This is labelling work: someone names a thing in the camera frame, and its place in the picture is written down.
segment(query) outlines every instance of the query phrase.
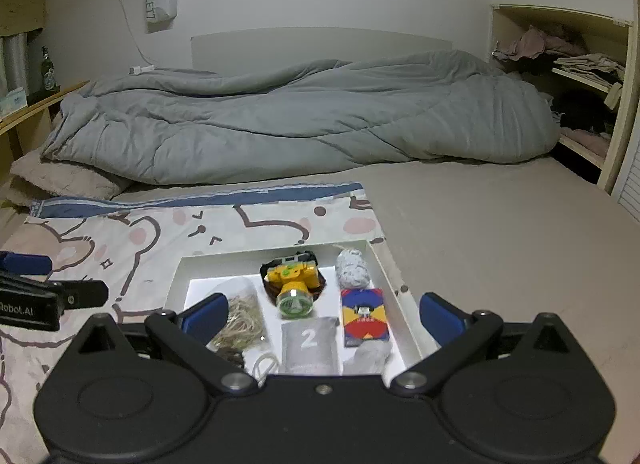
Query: beige bed sheet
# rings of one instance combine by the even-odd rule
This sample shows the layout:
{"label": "beige bed sheet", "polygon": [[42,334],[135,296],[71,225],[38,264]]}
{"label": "beige bed sheet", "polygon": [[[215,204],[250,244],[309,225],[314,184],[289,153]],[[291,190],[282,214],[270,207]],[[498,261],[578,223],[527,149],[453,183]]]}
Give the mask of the beige bed sheet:
{"label": "beige bed sheet", "polygon": [[[628,464],[640,452],[640,225],[609,195],[551,158],[374,165],[287,180],[362,182],[415,297],[436,291],[509,321],[558,313],[616,397],[603,457]],[[130,191],[116,200],[273,183]]]}

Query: patterned blanket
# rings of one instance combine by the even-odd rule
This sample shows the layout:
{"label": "patterned blanket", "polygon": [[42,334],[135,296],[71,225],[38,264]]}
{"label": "patterned blanket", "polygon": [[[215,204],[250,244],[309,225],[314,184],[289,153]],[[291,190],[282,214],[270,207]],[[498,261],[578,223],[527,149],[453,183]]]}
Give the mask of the patterned blanket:
{"label": "patterned blanket", "polygon": [[[143,208],[53,199],[32,215],[2,249],[46,254],[53,280],[103,280],[110,297],[102,310],[118,322],[139,322],[162,308],[184,256],[366,239],[392,280],[396,275],[394,288],[401,286],[358,184],[219,193]],[[0,327],[0,463],[33,464],[46,455],[33,421],[34,396],[69,340],[98,311],[66,312],[55,333]]]}

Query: gray comforter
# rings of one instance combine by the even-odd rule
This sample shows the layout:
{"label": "gray comforter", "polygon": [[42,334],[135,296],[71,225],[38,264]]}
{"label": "gray comforter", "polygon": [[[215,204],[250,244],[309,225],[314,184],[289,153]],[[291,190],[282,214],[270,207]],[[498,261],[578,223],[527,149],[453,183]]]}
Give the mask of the gray comforter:
{"label": "gray comforter", "polygon": [[90,82],[62,113],[44,157],[155,185],[442,156],[511,163],[548,152],[559,137],[532,85],[460,51],[233,78],[155,70]]}

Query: beige pillow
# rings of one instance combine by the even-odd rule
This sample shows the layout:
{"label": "beige pillow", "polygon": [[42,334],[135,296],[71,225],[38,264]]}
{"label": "beige pillow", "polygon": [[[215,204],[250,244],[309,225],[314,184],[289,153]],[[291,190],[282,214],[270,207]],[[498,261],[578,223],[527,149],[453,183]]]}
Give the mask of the beige pillow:
{"label": "beige pillow", "polygon": [[84,164],[40,159],[39,149],[14,161],[9,173],[57,196],[111,200],[133,184]]}

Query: bottle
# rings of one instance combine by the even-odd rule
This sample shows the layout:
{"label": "bottle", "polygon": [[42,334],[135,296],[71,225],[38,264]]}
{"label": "bottle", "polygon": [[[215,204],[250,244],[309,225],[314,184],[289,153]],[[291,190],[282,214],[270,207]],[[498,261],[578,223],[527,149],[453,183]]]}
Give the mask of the bottle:
{"label": "bottle", "polygon": [[53,61],[49,58],[49,50],[47,47],[42,47],[42,63],[40,64],[40,73],[42,75],[42,91],[55,94],[59,91],[56,86],[55,69],[53,68]]}

